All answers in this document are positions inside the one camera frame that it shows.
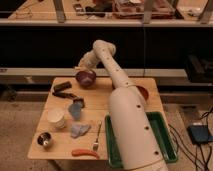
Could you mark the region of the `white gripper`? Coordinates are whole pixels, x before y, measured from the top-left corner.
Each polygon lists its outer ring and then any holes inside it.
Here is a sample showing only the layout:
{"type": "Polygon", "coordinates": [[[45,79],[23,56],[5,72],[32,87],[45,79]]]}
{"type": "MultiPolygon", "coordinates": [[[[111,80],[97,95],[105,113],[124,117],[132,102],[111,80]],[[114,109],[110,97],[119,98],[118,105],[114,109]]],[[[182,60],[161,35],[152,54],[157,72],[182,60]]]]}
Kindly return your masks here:
{"type": "Polygon", "coordinates": [[[91,56],[84,56],[81,58],[78,67],[86,67],[92,69],[95,67],[95,60],[91,56]]]}

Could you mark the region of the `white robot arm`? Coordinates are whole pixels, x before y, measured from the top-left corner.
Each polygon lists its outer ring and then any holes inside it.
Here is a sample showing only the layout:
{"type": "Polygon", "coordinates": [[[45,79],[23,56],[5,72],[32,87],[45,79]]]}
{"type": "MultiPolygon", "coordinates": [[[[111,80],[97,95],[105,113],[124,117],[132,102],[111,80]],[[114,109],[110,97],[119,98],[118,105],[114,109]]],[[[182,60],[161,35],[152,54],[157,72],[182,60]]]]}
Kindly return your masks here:
{"type": "Polygon", "coordinates": [[[146,116],[146,100],[136,84],[113,59],[114,44],[96,40],[80,60],[81,69],[102,62],[115,89],[108,101],[112,128],[123,168],[127,171],[169,171],[146,116]]]}

